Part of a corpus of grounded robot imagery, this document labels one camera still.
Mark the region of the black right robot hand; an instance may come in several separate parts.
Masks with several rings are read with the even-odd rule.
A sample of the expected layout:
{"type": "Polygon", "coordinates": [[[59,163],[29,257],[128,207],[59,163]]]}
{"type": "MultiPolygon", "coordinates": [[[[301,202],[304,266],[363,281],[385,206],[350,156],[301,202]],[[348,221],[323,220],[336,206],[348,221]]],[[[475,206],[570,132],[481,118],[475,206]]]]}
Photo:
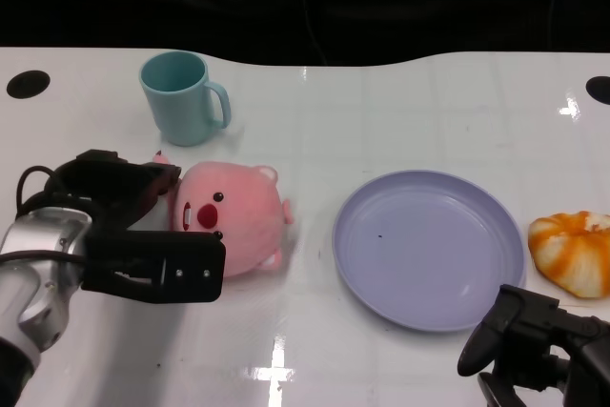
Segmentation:
{"type": "Polygon", "coordinates": [[[517,387],[555,388],[564,406],[607,406],[609,323],[503,285],[463,347],[457,372],[478,377],[488,406],[522,406],[517,387]]]}

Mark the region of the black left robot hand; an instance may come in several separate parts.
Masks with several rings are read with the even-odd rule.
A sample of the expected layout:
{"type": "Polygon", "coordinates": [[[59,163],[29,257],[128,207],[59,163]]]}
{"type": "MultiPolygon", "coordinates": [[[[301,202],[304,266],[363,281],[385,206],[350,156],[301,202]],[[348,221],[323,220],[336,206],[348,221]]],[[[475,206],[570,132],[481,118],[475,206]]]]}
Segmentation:
{"type": "Polygon", "coordinates": [[[91,215],[113,227],[170,231],[181,168],[161,153],[134,164],[118,153],[88,150],[55,170],[45,189],[92,205],[91,215]]]}

